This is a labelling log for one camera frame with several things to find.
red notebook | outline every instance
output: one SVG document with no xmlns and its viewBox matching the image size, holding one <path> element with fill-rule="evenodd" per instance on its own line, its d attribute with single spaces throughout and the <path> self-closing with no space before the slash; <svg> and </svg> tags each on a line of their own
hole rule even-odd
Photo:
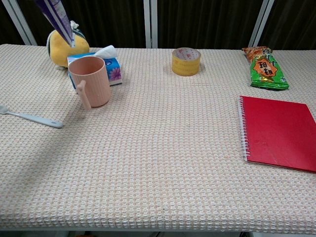
<svg viewBox="0 0 316 237">
<path fill-rule="evenodd" d="M 240 96 L 246 161 L 316 172 L 316 123 L 307 105 Z"/>
</svg>

plush toy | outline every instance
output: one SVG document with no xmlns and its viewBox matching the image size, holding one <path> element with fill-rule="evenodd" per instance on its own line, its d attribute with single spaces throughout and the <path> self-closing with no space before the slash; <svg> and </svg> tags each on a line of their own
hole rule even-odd
<svg viewBox="0 0 316 237">
<path fill-rule="evenodd" d="M 71 21 L 71 28 L 75 33 L 75 47 L 70 47 L 56 30 L 49 34 L 46 44 L 48 54 L 53 63 L 58 66 L 68 67 L 67 57 L 70 55 L 89 52 L 89 44 L 82 32 L 77 29 L 78 26 L 74 21 Z"/>
</svg>

table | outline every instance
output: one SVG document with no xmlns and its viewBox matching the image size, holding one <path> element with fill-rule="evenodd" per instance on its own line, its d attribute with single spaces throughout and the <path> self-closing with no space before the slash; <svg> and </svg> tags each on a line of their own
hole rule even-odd
<svg viewBox="0 0 316 237">
<path fill-rule="evenodd" d="M 316 175 L 245 162 L 237 113 L 246 95 L 316 118 L 316 51 L 274 52 L 279 92 L 249 86 L 241 50 L 200 50 L 192 77 L 171 71 L 171 52 L 119 48 L 123 84 L 85 112 L 45 47 L 0 46 L 1 103 L 65 125 L 0 116 L 0 229 L 316 234 Z"/>
</svg>

packing tape roll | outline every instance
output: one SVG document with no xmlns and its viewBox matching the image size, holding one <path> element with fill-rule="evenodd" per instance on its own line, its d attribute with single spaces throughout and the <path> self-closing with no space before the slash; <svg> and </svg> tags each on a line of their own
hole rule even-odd
<svg viewBox="0 0 316 237">
<path fill-rule="evenodd" d="M 178 48 L 172 52 L 171 68 L 181 76 L 192 76 L 198 73 L 201 53 L 192 48 Z"/>
</svg>

dark curtain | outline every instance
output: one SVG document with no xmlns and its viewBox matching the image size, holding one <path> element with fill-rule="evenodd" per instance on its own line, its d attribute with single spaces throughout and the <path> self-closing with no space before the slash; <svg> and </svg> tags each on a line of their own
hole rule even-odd
<svg viewBox="0 0 316 237">
<path fill-rule="evenodd" d="M 158 47 L 246 47 L 261 4 L 262 0 L 158 0 Z"/>
<path fill-rule="evenodd" d="M 0 1 L 0 21 L 0 44 L 24 44 L 2 1 Z"/>
<path fill-rule="evenodd" d="M 33 0 L 19 0 L 38 45 L 53 30 Z M 62 0 L 69 20 L 79 24 L 90 47 L 146 47 L 143 0 Z"/>
<path fill-rule="evenodd" d="M 258 45 L 316 49 L 316 0 L 275 0 Z"/>
</svg>

